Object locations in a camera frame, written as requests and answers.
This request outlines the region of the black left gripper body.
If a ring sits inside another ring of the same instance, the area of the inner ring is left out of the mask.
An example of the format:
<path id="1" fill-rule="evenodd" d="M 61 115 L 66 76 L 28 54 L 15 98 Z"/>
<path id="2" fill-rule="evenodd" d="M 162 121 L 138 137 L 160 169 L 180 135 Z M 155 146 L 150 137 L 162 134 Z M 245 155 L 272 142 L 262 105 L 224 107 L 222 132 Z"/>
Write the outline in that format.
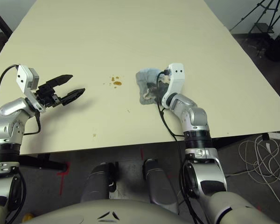
<path id="1" fill-rule="evenodd" d="M 35 95 L 37 101 L 45 107 L 56 107 L 61 103 L 61 98 L 55 94 L 55 90 L 49 84 L 39 86 Z"/>

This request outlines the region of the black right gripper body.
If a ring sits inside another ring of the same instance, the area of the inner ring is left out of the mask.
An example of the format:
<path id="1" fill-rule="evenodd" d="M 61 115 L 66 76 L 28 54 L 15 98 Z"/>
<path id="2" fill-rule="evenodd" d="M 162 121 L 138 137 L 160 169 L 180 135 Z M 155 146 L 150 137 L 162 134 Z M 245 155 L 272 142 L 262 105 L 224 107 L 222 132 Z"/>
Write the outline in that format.
<path id="1" fill-rule="evenodd" d="M 164 83 L 160 81 L 158 83 L 158 87 L 155 89 L 155 96 L 156 97 L 163 97 L 168 90 L 169 83 Z"/>

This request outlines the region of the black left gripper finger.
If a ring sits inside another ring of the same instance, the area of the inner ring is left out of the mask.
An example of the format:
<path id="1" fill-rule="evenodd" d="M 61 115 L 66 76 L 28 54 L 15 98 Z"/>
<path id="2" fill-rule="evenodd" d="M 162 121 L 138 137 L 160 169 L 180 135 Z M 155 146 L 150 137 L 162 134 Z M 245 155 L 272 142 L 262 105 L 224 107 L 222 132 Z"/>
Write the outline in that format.
<path id="1" fill-rule="evenodd" d="M 58 77 L 55 77 L 49 81 L 46 82 L 46 84 L 48 86 L 50 86 L 51 88 L 54 88 L 56 86 L 60 86 L 63 85 L 64 83 L 68 82 L 71 78 L 73 78 L 73 75 L 60 75 Z"/>
<path id="2" fill-rule="evenodd" d="M 65 97 L 60 99 L 62 105 L 67 105 L 78 99 L 85 91 L 85 88 L 76 89 L 68 93 Z"/>

